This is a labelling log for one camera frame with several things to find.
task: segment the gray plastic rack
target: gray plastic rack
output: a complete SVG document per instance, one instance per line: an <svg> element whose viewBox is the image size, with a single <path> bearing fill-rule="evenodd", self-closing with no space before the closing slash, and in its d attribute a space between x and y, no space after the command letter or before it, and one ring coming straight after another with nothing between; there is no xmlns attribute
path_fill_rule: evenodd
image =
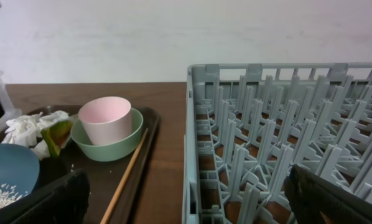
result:
<svg viewBox="0 0 372 224"><path fill-rule="evenodd" d="M223 69L246 72L223 81ZM282 189L293 164L372 203L372 63L190 66L184 144L182 223L295 223Z"/></svg>

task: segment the wooden table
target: wooden table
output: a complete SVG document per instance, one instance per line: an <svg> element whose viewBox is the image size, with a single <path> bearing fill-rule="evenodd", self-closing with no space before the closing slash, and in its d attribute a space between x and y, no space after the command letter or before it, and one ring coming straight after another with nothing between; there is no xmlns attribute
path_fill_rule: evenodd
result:
<svg viewBox="0 0 372 224"><path fill-rule="evenodd" d="M180 223L184 177L185 83L98 83L8 85L23 113L47 105L83 105L103 96L122 96L161 115L156 146L135 202L133 223Z"/></svg>

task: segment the chopstick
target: chopstick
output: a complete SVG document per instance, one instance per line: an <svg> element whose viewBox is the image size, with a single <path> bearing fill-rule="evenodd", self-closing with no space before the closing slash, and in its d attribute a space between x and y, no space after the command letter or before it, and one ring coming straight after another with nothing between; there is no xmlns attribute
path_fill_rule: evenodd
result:
<svg viewBox="0 0 372 224"><path fill-rule="evenodd" d="M136 162L136 159L137 159L137 155L139 155L139 152L141 151L141 148L143 146L143 142L146 138L146 135L147 135L147 131L149 129L146 128L146 130L144 131L143 133L143 136L142 136L142 139L141 139L141 142L139 143L139 145L137 146L137 148L135 149L135 152L134 154L132 155L132 158L131 160L129 161L129 164L125 170L125 173L123 175L123 178L121 178L121 181L119 182L118 184L118 187L113 195L113 198L111 198L111 201L110 201L110 204L105 212L105 215L103 215L103 218L102 220L100 221L100 224L106 224L109 222L109 219L110 219L110 216L114 210L114 207L116 206L117 204L117 201L118 201L118 198L119 196L121 195L121 192L123 191L124 189L124 186L125 186L125 183L126 181L128 180L128 177L129 177L129 174L131 173L132 171L132 168L134 167L135 165L135 162Z"/></svg>

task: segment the black tray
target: black tray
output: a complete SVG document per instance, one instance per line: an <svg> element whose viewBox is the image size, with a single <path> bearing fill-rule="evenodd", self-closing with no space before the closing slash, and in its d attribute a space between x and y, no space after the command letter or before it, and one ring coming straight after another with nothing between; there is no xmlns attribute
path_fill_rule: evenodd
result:
<svg viewBox="0 0 372 224"><path fill-rule="evenodd" d="M40 112L49 114L62 110L69 113L69 115L73 115L78 113L80 108L81 106L46 106L28 114ZM146 107L135 107L135 109L139 110L143 115L143 130L149 128L149 132L109 223L127 223L149 152L154 145L159 129L160 116L156 111ZM0 142L3 138L4 132L1 132ZM91 192L88 201L88 211L83 220L84 223L99 223L132 155L133 153L112 162L96 162L87 158L81 149L73 141L70 141L66 148L60 152L58 159L48 158L40 161L39 179L33 191L63 177L71 170L83 169L90 181Z"/></svg>

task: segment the white wall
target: white wall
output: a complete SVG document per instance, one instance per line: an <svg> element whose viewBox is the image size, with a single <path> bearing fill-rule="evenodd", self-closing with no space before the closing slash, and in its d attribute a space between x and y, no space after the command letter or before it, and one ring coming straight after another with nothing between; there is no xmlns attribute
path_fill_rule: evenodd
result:
<svg viewBox="0 0 372 224"><path fill-rule="evenodd" d="M1 0L8 83L184 81L194 63L372 62L372 0Z"/></svg>

